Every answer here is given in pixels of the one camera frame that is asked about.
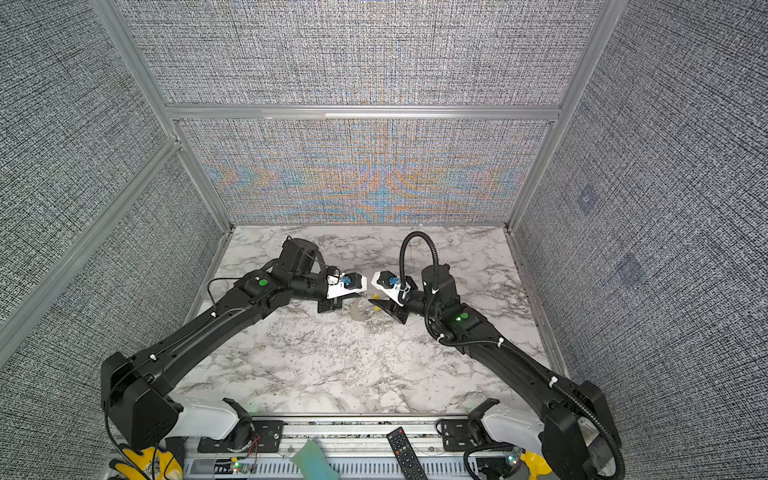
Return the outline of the yellow capped key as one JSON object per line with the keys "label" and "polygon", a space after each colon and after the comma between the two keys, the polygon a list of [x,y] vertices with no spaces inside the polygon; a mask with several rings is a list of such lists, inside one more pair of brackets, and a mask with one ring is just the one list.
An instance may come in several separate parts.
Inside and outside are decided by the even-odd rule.
{"label": "yellow capped key", "polygon": [[368,298],[367,301],[374,306],[374,309],[376,311],[381,311],[382,308],[386,305],[386,301],[380,298],[378,294],[375,294],[373,297]]}

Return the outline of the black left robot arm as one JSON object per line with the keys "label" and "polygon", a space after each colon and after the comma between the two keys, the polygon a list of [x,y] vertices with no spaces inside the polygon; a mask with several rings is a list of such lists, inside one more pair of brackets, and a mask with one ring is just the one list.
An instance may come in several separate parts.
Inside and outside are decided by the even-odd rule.
{"label": "black left robot arm", "polygon": [[310,300],[319,312],[338,310],[364,293],[358,272],[327,265],[318,246],[286,238],[278,258],[235,279],[210,308],[163,340],[126,356],[116,352],[101,365],[101,407],[109,436],[121,434],[134,451],[169,437],[203,437],[240,452],[256,437],[252,417],[237,401],[206,402],[174,397],[180,381],[239,332],[292,300]]}

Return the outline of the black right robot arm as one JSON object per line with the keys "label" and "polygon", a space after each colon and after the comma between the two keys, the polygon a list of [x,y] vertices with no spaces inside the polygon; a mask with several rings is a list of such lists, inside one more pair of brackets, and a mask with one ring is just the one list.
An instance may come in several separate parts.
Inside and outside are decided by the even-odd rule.
{"label": "black right robot arm", "polygon": [[519,447],[540,456],[561,479],[626,476],[622,442],[602,390],[590,381],[577,384],[545,367],[505,338],[477,309],[460,299],[450,267],[439,261],[430,236],[413,231],[403,240],[398,271],[380,271],[375,287],[385,294],[376,301],[392,318],[406,322],[418,314],[430,337],[444,347],[478,361],[497,375],[534,411],[531,435],[489,399],[473,410],[478,450]]}

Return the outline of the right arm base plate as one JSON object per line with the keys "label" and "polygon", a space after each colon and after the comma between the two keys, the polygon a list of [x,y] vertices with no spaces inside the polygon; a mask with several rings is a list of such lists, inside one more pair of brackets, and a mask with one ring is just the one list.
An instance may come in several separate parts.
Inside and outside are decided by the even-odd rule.
{"label": "right arm base plate", "polygon": [[435,428],[446,452],[465,452],[486,443],[480,425],[468,418],[441,418]]}

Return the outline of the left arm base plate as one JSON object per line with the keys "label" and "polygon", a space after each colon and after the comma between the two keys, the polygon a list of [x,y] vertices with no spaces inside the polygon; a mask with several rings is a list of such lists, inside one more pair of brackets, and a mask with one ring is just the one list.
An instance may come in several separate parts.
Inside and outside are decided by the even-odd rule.
{"label": "left arm base plate", "polygon": [[238,424],[235,430],[221,440],[202,437],[198,453],[226,453],[245,456],[247,453],[277,453],[285,423],[281,420],[252,420]]}

